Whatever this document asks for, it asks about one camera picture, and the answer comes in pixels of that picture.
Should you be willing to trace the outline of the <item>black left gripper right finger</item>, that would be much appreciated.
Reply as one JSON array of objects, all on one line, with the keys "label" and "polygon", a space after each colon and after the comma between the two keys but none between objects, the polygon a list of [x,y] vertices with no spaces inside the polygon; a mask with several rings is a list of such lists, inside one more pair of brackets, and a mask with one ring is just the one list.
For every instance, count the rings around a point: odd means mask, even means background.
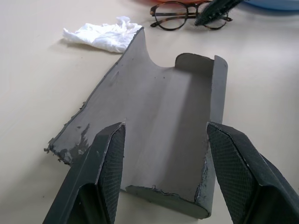
[{"label": "black left gripper right finger", "polygon": [[297,224],[299,196],[242,132],[209,122],[214,169],[234,224]]}]

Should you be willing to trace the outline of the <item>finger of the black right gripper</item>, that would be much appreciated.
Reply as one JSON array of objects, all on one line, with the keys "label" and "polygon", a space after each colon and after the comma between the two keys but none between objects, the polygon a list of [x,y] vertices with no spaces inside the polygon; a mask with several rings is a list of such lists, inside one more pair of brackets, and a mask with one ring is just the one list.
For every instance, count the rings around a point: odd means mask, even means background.
[{"label": "finger of the black right gripper", "polygon": [[196,17],[195,26],[204,26],[216,20],[222,19],[243,0],[213,0]]}]

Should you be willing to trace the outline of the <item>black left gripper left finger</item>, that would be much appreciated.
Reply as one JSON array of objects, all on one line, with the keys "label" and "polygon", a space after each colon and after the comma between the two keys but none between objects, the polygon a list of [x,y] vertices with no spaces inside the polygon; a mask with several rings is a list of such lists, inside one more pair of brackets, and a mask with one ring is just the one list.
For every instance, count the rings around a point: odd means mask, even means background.
[{"label": "black left gripper left finger", "polygon": [[120,194],[126,126],[116,123],[96,134],[67,173],[43,223],[113,224]]}]

